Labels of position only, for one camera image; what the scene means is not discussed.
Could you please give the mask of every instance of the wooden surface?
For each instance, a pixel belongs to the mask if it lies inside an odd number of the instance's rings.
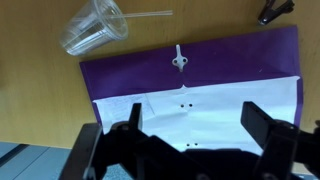
[[[0,141],[72,147],[82,124],[95,121],[80,61],[295,24],[304,78],[301,127],[313,130],[320,118],[320,1],[297,1],[293,13],[264,27],[257,16],[265,0],[116,2],[124,13],[174,15],[127,19],[127,40],[73,57],[60,47],[59,35],[86,0],[1,1]]]

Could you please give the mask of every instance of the plastic cup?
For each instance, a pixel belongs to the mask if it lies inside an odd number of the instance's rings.
[[[128,37],[128,26],[112,0],[90,0],[67,24],[60,44],[74,56]]]

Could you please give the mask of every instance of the blue floor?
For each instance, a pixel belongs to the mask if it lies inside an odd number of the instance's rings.
[[[0,158],[17,144],[0,142]],[[28,146],[10,161],[0,167],[1,180],[57,180],[68,158],[70,149]],[[299,175],[305,180],[315,180],[311,175]],[[104,180],[130,180],[119,166],[108,167]]]

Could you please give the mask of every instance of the white document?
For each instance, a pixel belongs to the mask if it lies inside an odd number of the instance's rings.
[[[294,122],[298,76],[182,87],[175,90],[111,97],[97,104],[104,133],[128,120],[133,103],[142,103],[143,132],[174,148],[240,148],[256,154],[261,148],[240,123],[242,104],[253,101],[274,119]]]

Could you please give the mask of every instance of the black clamp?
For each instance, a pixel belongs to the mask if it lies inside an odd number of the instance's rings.
[[[269,22],[273,21],[275,18],[280,16],[281,14],[288,14],[293,11],[294,3],[292,0],[287,0],[277,9],[272,9],[276,0],[267,0],[265,7],[263,8],[258,21],[261,25],[267,25]]]

